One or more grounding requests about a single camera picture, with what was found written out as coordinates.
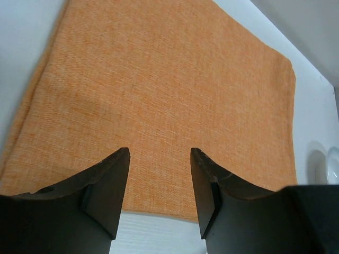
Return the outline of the white paper plate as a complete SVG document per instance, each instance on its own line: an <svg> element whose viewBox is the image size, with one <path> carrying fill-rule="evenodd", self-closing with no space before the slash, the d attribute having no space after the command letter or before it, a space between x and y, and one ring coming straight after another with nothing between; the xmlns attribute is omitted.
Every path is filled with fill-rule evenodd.
<svg viewBox="0 0 339 254"><path fill-rule="evenodd" d="M313 149L307 160L308 184L338 185L338 148L331 147L327 154Z"/></svg>

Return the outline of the orange cloth napkin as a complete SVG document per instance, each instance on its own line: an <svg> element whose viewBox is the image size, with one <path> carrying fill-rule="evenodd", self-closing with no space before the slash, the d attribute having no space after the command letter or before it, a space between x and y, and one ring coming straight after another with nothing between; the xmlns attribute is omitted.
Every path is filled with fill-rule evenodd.
<svg viewBox="0 0 339 254"><path fill-rule="evenodd" d="M67 1L1 159L35 192L130 150L123 208L197 218L190 151L270 190L296 184L291 62L213 1Z"/></svg>

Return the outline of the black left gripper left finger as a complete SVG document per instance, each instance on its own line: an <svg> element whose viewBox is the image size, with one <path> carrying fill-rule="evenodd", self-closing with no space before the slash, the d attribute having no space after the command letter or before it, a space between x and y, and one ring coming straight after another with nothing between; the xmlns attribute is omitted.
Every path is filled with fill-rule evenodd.
<svg viewBox="0 0 339 254"><path fill-rule="evenodd" d="M35 193L1 196L1 253L108 253L117 236L130 152Z"/></svg>

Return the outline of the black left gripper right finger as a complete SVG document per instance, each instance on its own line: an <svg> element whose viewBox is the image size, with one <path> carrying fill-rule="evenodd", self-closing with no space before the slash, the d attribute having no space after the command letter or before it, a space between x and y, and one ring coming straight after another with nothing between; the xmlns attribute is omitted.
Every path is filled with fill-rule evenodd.
<svg viewBox="0 0 339 254"><path fill-rule="evenodd" d="M201 238L208 253L338 253L338 186L256 186L190 153Z"/></svg>

